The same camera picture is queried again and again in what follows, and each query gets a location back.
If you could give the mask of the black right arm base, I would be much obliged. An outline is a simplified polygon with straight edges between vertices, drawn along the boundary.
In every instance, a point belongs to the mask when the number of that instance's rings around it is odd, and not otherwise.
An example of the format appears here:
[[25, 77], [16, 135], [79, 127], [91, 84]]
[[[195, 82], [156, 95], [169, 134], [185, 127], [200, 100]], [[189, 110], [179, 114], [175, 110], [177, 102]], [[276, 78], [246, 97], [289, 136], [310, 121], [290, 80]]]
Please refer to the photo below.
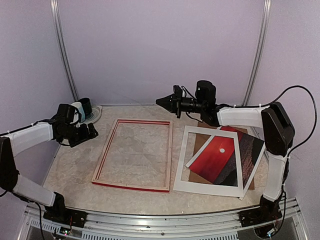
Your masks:
[[239, 220], [242, 227], [249, 227], [280, 219], [283, 215], [280, 210], [280, 195], [275, 201], [266, 199], [263, 195], [260, 198], [258, 208], [243, 210], [239, 212]]

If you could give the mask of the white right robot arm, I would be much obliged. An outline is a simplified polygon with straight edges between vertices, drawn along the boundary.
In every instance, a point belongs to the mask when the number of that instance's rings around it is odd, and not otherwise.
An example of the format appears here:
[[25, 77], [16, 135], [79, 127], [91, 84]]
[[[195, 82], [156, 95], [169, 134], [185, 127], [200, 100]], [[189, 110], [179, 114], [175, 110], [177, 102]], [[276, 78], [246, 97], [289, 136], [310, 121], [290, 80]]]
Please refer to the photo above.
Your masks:
[[279, 212], [279, 202], [286, 196], [285, 182], [289, 174], [291, 153], [304, 145], [316, 130], [317, 106], [313, 106], [311, 132], [303, 141], [294, 144], [295, 127], [278, 97], [269, 103], [252, 106], [218, 104], [216, 91], [212, 82], [199, 80], [194, 94], [184, 86], [174, 85], [172, 94], [156, 99], [155, 103], [177, 118], [182, 113], [195, 113], [212, 127], [243, 126], [262, 132], [268, 155], [268, 176], [255, 216], [260, 222], [266, 222]]

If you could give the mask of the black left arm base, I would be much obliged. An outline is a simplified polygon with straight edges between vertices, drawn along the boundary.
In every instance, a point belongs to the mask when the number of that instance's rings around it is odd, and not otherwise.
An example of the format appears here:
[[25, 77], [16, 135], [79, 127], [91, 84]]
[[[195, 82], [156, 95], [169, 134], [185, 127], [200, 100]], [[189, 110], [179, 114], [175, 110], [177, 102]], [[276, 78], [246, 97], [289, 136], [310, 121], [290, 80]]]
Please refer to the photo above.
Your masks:
[[67, 208], [65, 213], [61, 216], [54, 216], [52, 213], [45, 211], [43, 214], [43, 218], [71, 227], [84, 228], [87, 220], [87, 215], [88, 214], [85, 211]]

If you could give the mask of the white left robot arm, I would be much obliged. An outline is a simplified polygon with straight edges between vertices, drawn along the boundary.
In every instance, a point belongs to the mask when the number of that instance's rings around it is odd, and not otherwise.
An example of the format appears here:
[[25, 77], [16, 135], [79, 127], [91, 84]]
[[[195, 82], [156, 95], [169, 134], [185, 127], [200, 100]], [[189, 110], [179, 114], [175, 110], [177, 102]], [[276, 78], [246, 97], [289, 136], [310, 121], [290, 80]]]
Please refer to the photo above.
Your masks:
[[73, 148], [96, 138], [99, 134], [94, 124], [82, 123], [81, 117], [75, 106], [61, 103], [53, 117], [0, 136], [0, 188], [23, 201], [44, 206], [61, 223], [70, 218], [64, 197], [44, 188], [35, 176], [23, 176], [21, 170], [30, 170], [41, 158], [47, 162], [53, 156], [55, 142]]

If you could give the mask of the white photo mat border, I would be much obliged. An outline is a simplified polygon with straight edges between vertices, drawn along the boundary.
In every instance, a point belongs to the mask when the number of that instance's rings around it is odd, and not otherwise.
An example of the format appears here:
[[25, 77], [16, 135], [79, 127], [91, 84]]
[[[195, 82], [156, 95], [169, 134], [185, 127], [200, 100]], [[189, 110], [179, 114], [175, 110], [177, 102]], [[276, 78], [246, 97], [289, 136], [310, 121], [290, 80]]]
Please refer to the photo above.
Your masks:
[[[183, 175], [184, 165], [185, 165], [188, 136], [190, 133], [209, 135], [208, 141], [200, 148], [201, 152], [205, 149], [205, 147], [208, 146], [209, 142], [214, 137], [224, 137], [224, 138], [230, 138], [233, 140], [234, 151], [235, 151], [235, 161], [236, 161], [236, 171], [237, 171], [237, 186], [204, 184], [204, 183], [189, 182], [189, 181], [181, 180]], [[192, 194], [243, 198], [245, 196], [245, 192], [244, 192], [244, 186], [243, 186], [238, 134], [236, 132], [224, 131], [219, 129], [188, 126], [188, 125], [185, 126], [173, 189], [175, 191], [187, 192]]]

